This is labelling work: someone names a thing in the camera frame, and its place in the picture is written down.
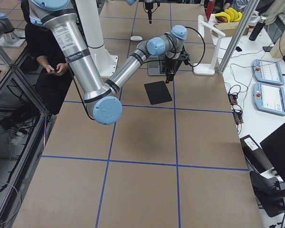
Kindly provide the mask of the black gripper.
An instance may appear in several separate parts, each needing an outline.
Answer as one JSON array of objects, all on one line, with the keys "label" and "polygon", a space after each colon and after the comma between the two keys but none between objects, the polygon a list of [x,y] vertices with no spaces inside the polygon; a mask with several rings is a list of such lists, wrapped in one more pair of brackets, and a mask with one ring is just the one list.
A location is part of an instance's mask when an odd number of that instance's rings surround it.
[{"label": "black gripper", "polygon": [[143,6],[146,13],[148,13],[148,21],[152,24],[152,13],[156,1],[144,1]]},{"label": "black gripper", "polygon": [[169,83],[174,80],[174,76],[180,64],[181,64],[181,61],[179,59],[171,59],[171,58],[165,57],[165,60],[164,60],[164,72],[166,74],[165,83]]}]

